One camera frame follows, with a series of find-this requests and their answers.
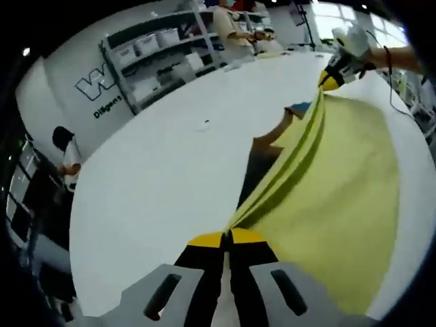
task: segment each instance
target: yellow cloth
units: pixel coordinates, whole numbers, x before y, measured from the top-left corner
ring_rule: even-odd
[[[365,313],[389,267],[398,217],[399,173],[382,112],[320,91],[274,145],[282,153],[227,228],[259,232],[342,310]]]

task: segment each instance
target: window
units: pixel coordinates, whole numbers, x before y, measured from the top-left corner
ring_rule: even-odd
[[[400,27],[374,14],[371,14],[371,20],[375,37],[381,46],[399,48],[407,45],[407,39]]]
[[[315,23],[320,39],[332,39],[332,29],[336,27],[348,28],[356,20],[353,9],[346,5],[313,3],[312,10],[315,14]]]

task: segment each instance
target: gray machine part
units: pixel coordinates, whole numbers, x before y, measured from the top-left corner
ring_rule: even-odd
[[[162,264],[121,294],[120,304],[99,317],[84,317],[86,327],[183,327],[193,293],[204,271]],[[159,320],[147,308],[169,296]]]
[[[369,327],[377,323],[365,315],[346,316],[326,288],[295,264],[260,264],[250,271],[262,294],[270,327]]]

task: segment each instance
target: cable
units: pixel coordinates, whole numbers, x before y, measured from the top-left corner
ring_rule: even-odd
[[[406,116],[409,116],[410,118],[412,118],[413,120],[415,120],[415,118],[412,116],[412,115],[410,115],[408,112],[403,112],[403,111],[401,111],[401,110],[399,110],[397,107],[395,107],[393,104],[392,104],[392,89],[393,89],[393,87],[392,87],[392,57],[391,57],[391,54],[390,54],[390,51],[388,50],[388,48],[386,47],[386,46],[382,46],[381,44],[380,44],[380,42],[378,42],[378,40],[377,40],[377,38],[374,36],[374,34],[372,34],[370,31],[368,31],[367,30],[367,33],[370,35],[370,36],[372,36],[373,38],[374,38],[374,40],[377,42],[377,44],[380,46],[380,47],[382,47],[382,48],[384,48],[384,50],[386,51],[386,58],[387,58],[387,60],[388,60],[388,71],[389,71],[389,86],[390,86],[390,94],[389,94],[389,102],[390,102],[390,105],[397,111],[397,112],[400,112],[401,114],[405,114]]]

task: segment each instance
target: white table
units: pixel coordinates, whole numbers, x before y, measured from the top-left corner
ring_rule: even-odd
[[[173,263],[188,240],[224,227],[236,209],[252,138],[270,131],[284,106],[313,99],[328,58],[293,53],[206,75],[147,108],[92,155],[80,173],[70,230],[85,315],[117,306],[125,288]],[[430,152],[413,120],[392,109],[389,90],[372,72],[333,92],[383,110],[399,158],[399,228],[367,311],[375,319],[409,285],[436,226]],[[392,102],[407,110],[396,93]]]

